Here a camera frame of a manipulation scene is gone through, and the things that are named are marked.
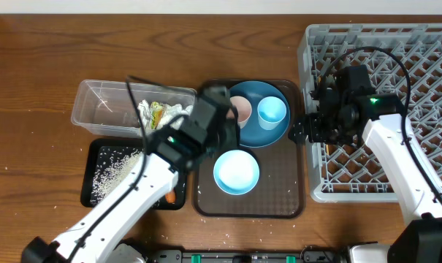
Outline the green yellow snack wrapper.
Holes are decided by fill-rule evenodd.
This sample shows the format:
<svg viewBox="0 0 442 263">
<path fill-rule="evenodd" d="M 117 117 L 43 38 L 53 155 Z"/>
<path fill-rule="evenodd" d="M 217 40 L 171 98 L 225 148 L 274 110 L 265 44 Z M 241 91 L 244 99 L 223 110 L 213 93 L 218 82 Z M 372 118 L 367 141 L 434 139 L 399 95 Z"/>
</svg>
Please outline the green yellow snack wrapper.
<svg viewBox="0 0 442 263">
<path fill-rule="evenodd" d="M 156 129 L 162 119 L 166 105 L 160 102 L 152 102 L 150 104 L 150 128 Z"/>
</svg>

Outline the orange carrot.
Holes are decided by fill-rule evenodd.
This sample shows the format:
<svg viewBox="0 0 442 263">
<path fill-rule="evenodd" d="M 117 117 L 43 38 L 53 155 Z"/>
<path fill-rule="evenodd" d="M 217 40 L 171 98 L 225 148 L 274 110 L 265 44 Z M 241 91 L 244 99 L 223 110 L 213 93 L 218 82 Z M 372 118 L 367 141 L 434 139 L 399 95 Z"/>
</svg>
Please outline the orange carrot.
<svg viewBox="0 0 442 263">
<path fill-rule="evenodd" d="M 171 190 L 169 193 L 165 195 L 165 200 L 169 204 L 174 204 L 176 201 L 176 193 L 174 190 Z"/>
</svg>

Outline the white tissue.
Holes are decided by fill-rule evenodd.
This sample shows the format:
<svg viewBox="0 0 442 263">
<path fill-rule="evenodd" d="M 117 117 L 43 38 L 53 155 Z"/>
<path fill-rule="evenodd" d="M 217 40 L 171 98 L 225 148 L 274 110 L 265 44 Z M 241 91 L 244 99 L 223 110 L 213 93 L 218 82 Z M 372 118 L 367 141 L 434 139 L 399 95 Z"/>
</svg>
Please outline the white tissue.
<svg viewBox="0 0 442 263">
<path fill-rule="evenodd" d="M 146 100 L 142 100 L 138 104 L 138 110 L 140 111 L 140 117 L 145 129 L 152 129 L 151 127 L 151 112 L 150 104 Z"/>
<path fill-rule="evenodd" d="M 170 106 L 170 105 L 166 106 L 164 114 L 161 117 L 161 120 L 159 121 L 157 128 L 158 129 L 162 128 L 163 126 L 168 124 L 177 115 L 190 115 L 193 110 L 193 107 L 194 107 L 193 105 L 189 105 L 189 106 L 183 108 L 181 104 L 176 104 L 173 106 Z"/>
</svg>

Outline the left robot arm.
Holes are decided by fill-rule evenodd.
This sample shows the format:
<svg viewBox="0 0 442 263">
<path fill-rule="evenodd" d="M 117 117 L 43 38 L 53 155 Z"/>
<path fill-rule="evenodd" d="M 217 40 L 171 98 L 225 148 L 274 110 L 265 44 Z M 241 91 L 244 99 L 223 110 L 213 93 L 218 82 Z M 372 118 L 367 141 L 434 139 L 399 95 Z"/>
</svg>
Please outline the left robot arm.
<svg viewBox="0 0 442 263">
<path fill-rule="evenodd" d="M 127 177 L 88 215 L 47 244 L 35 237 L 22 262 L 105 262 L 137 221 L 177 185 L 179 174 L 207 156 L 238 146 L 240 129 L 233 119 L 202 123 L 186 119 L 152 132 L 143 155 Z"/>
</svg>

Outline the pink cup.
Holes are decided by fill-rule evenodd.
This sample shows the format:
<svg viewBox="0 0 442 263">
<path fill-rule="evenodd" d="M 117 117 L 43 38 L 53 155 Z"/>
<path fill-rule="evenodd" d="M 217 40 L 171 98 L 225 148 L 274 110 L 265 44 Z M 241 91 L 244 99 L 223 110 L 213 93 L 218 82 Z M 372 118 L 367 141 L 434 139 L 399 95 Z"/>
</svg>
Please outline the pink cup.
<svg viewBox="0 0 442 263">
<path fill-rule="evenodd" d="M 242 96 L 233 96 L 230 98 L 230 101 L 238 112 L 237 124 L 241 129 L 243 129 L 252 114 L 251 103 Z"/>
</svg>

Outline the light blue cup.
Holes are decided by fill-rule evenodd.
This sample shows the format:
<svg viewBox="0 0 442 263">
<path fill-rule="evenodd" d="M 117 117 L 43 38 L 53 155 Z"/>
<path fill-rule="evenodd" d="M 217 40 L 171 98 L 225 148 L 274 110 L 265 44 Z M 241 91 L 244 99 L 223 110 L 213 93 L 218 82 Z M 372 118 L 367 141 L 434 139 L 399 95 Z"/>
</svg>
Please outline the light blue cup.
<svg viewBox="0 0 442 263">
<path fill-rule="evenodd" d="M 260 127 L 273 130 L 286 117 L 287 107 L 280 98 L 268 96 L 259 102 L 257 112 Z"/>
</svg>

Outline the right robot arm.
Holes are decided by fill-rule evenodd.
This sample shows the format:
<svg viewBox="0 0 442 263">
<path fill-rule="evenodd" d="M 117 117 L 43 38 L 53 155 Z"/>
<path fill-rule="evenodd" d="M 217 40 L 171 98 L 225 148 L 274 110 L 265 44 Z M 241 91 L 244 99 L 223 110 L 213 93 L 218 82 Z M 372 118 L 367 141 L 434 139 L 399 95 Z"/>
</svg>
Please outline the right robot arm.
<svg viewBox="0 0 442 263">
<path fill-rule="evenodd" d="M 407 109 L 394 94 L 357 96 L 329 113 L 300 116 L 288 137 L 296 144 L 350 144 L 375 155 L 396 193 L 405 229 L 391 245 L 348 249 L 348 262 L 442 262 L 442 182 L 418 143 Z"/>
</svg>

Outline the light blue bowl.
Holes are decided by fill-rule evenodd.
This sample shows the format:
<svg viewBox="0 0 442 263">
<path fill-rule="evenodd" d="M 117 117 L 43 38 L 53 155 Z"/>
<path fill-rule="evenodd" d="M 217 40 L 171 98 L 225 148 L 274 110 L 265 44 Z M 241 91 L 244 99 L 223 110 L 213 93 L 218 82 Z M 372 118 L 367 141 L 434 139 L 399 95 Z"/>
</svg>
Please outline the light blue bowl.
<svg viewBox="0 0 442 263">
<path fill-rule="evenodd" d="M 244 195 L 258 183 L 260 168 L 257 160 L 244 150 L 221 154 L 213 167 L 216 185 L 229 195 Z"/>
</svg>

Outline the white rice pile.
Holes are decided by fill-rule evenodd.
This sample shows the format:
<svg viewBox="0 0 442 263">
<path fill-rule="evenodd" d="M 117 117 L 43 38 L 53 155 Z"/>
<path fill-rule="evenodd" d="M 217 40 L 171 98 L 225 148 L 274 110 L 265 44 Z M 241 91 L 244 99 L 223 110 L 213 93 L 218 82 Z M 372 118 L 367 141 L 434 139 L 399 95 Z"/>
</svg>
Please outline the white rice pile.
<svg viewBox="0 0 442 263">
<path fill-rule="evenodd" d="M 98 205 L 138 163 L 142 151 L 128 146 L 103 146 L 99 149 L 92 179 L 90 203 Z"/>
</svg>

